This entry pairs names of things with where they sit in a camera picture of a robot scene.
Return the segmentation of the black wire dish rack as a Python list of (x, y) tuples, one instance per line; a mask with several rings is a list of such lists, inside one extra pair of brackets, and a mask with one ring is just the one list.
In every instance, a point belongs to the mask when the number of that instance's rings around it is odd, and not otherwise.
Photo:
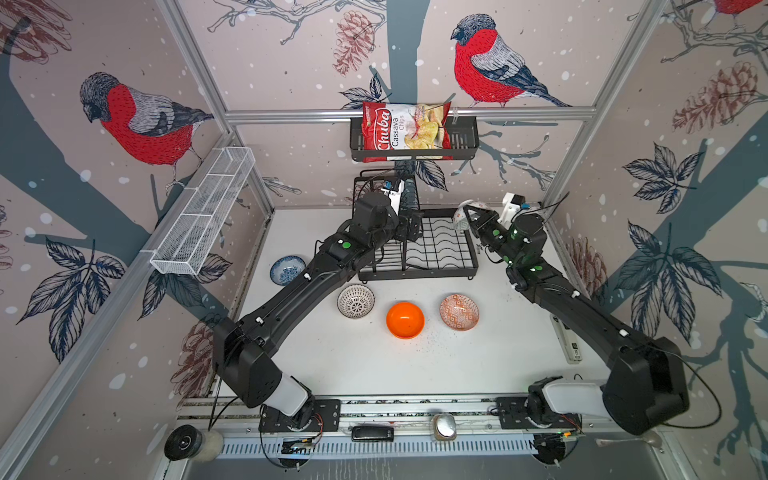
[(393, 239), (381, 247), (373, 264), (358, 274), (361, 282), (458, 278), (473, 279), (478, 258), (471, 236), (453, 226), (453, 210), (420, 205), (415, 178), (400, 180), (392, 169), (367, 169), (354, 180), (352, 201), (370, 191), (403, 186), (401, 208), (422, 212), (419, 236), (415, 240)]

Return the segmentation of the blue white rimmed bowl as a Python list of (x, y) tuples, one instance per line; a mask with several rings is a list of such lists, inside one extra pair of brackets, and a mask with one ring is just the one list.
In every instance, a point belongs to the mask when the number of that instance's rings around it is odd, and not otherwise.
[(270, 280), (278, 286), (286, 286), (299, 276), (305, 268), (305, 261), (297, 255), (281, 257), (270, 268)]

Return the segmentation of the grey green patterned bowl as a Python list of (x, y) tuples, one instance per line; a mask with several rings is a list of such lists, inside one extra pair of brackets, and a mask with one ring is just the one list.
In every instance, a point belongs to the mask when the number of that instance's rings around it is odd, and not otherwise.
[(465, 212), (465, 208), (473, 203), (472, 200), (462, 202), (452, 217), (453, 228), (456, 232), (465, 232), (470, 229), (469, 220)]

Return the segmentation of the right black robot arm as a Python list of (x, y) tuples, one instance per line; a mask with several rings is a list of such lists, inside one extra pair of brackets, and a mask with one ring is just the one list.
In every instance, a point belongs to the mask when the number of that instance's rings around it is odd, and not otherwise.
[(543, 257), (547, 234), (539, 214), (521, 213), (504, 225), (495, 211), (470, 204), (461, 210), (472, 234), (505, 264), (514, 289), (586, 342), (609, 370), (607, 378), (598, 381), (539, 381), (532, 386), (531, 407), (610, 418), (633, 435), (688, 411), (679, 348), (619, 321), (548, 263)]

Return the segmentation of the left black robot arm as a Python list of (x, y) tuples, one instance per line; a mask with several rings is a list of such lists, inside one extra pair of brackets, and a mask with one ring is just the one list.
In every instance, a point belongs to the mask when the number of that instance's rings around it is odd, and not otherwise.
[(391, 241), (421, 236), (423, 212), (395, 208), (391, 197), (369, 192), (350, 219), (323, 240), (305, 269), (255, 311), (212, 328), (212, 368), (246, 407), (266, 405), (305, 427), (314, 415), (314, 396), (272, 360), (294, 328), (329, 294), (363, 268)]

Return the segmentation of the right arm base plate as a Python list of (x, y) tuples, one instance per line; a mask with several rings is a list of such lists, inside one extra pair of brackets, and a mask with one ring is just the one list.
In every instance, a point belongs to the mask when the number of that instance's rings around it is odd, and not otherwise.
[(554, 412), (537, 396), (498, 397), (493, 411), (503, 429), (580, 430), (582, 422), (575, 414)]

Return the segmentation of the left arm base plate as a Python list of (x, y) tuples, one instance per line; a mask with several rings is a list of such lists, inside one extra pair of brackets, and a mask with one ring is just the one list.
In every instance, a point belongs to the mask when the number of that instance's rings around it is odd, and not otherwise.
[(338, 399), (311, 397), (296, 414), (288, 416), (266, 406), (260, 421), (262, 433), (336, 432), (339, 428), (341, 402)]

